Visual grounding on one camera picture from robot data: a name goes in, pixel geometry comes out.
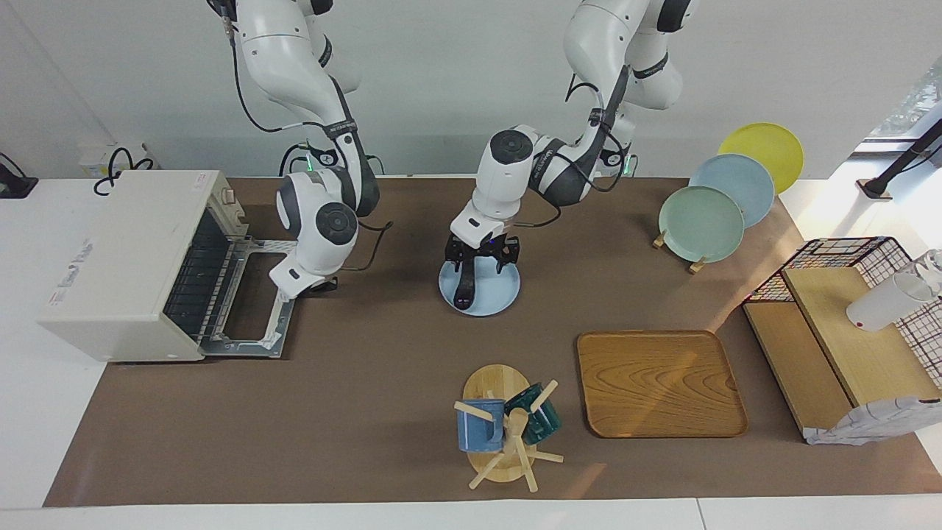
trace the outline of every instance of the mug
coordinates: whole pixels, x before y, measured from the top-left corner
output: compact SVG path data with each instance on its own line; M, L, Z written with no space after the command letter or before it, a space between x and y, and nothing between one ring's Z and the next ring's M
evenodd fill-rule
M504 400L465 399L494 417L493 422L458 411L458 448L466 453L495 453L504 448Z
M527 428L524 429L523 437L521 437L526 445L534 445L549 438L553 433L560 430L562 425L560 415L556 413L556 408L549 403L548 399L543 402L543 406L538 408L536 412L530 412L530 406L533 405L533 402L541 393L543 393L543 384L534 383L528 389L513 396L504 405L505 414L510 414L511 410L515 408L523 408L529 414Z

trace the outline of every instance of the brown tabletop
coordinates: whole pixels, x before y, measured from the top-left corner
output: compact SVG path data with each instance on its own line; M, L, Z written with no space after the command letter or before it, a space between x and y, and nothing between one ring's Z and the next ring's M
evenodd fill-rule
M276 180L235 180L251 233L286 239ZM678 179L592 193L546 228L517 230L520 297L487 319L458 314L436 277L447 227L472 180L383 180L366 221L396 225L365 273L295 307L284 358L109 365L47 506L610 499L942 491L915 436L863 447L805 445L739 303L800 246L782 205L730 258L695 276L654 250ZM528 197L521 221L552 214ZM348 264L368 257L363 233ZM264 328L271 263L253 264L232 328ZM723 341L749 416L734 439L599 439L585 425L576 337L591 330L707 329ZM540 491L521 480L467 487L452 402L464 380L505 363L557 379L563 427L541 450Z

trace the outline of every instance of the brown table mat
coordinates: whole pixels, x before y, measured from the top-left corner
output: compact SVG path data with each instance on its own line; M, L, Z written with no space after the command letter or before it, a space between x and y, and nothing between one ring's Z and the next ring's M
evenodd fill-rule
M252 233L286 237L271 206L279 182L233 184ZM297 304L285 358L108 366L46 505L942 491L914 436L859 448L803 443L744 314L730 315L800 246L798 231L776 203L734 255L691 276L689 263L650 246L661 203L685 184L628 180L566 208L555 224L518 230L520 298L495 318L473 319L447 307L435 279L448 224L474 182L383 180L368 221L396 226L376 264L342 273L340 290ZM551 214L529 197L520 220ZM370 236L350 264L366 260ZM735 439L590 433L579 396L580 333L718 328L749 432ZM541 449L566 463L537 464L535 495L522 481L467 487L474 472L457 448L451 406L468 375L490 363L510 364L531 382L560 382L553 405L564 425Z
M586 421L602 438L731 438L749 424L708 331L593 331L577 341Z

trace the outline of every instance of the power outlet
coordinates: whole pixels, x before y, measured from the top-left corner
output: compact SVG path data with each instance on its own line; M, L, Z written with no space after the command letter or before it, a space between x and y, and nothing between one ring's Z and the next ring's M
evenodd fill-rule
M82 171L84 171L85 175L89 178L106 177L108 176L108 161L111 160L111 154L119 147L127 148L127 150L131 152L131 158L135 162L149 158L154 161L153 169L160 169L159 162L157 162L154 155L147 150L147 145L133 142L117 143L114 145L80 146L79 149L82 155L78 160L78 164L82 166ZM115 158L115 173L129 169L131 169L131 165L128 163L127 157L125 155L118 155L118 157Z

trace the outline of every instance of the white robotic arm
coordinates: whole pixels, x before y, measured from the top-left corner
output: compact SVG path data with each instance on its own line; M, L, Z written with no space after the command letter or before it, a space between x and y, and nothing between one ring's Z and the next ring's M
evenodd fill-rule
M683 27L699 0L584 0L566 28L564 50L579 86L596 91L581 138L574 144L518 125L497 133L484 150L471 200L451 223L446 260L462 267L452 300L474 302L474 257L493 256L498 271L516 260L516 239L505 235L527 187L554 207L580 202L594 187L599 158L622 168L634 135L628 107L663 109L683 87L667 54L667 38ZM612 150L606 150L606 144Z
M356 242L357 217L368 215L380 199L344 97L360 78L319 29L317 17L333 0L209 3L223 17L234 49L238 36L249 73L268 99L301 124L320 129L340 158L313 176L289 174L278 189L279 216L298 246L269 276L283 297L294 298L340 269ZM235 32L232 22L238 22Z

